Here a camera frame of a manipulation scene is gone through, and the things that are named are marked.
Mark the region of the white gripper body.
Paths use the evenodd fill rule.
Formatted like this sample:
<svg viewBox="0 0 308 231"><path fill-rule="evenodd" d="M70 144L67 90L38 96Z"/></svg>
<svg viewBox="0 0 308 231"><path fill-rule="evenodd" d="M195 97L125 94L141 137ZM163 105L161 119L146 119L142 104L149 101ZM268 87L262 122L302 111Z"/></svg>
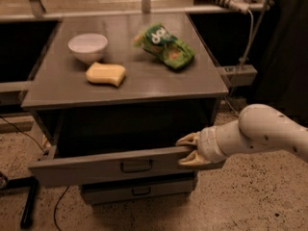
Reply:
<svg viewBox="0 0 308 231"><path fill-rule="evenodd" d="M218 146L216 130L216 126L204 128L197 143L199 154L211 163L222 162L227 158Z"/></svg>

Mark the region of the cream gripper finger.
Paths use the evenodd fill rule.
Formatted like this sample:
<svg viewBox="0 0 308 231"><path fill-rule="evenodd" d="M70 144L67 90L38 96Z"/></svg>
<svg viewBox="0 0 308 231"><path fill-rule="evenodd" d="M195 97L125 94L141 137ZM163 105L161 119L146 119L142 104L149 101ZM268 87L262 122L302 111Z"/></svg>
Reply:
<svg viewBox="0 0 308 231"><path fill-rule="evenodd" d="M185 137L179 139L175 145L176 146L186 146L186 145L197 146L199 135L200 135L199 132L190 133L186 135Z"/></svg>
<svg viewBox="0 0 308 231"><path fill-rule="evenodd" d="M180 159L178 165L185 168L203 169L211 162L204 158L197 150L192 151L186 158Z"/></svg>

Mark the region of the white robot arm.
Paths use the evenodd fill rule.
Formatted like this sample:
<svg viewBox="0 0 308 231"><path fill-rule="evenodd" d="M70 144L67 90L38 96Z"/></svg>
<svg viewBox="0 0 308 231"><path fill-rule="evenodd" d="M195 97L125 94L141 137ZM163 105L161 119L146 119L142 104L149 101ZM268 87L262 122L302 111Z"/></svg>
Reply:
<svg viewBox="0 0 308 231"><path fill-rule="evenodd" d="M252 104L243 108L237 120L190 133L177 146L194 146L178 165L203 169L236 154L286 150L308 162L308 130L274 108Z"/></svg>

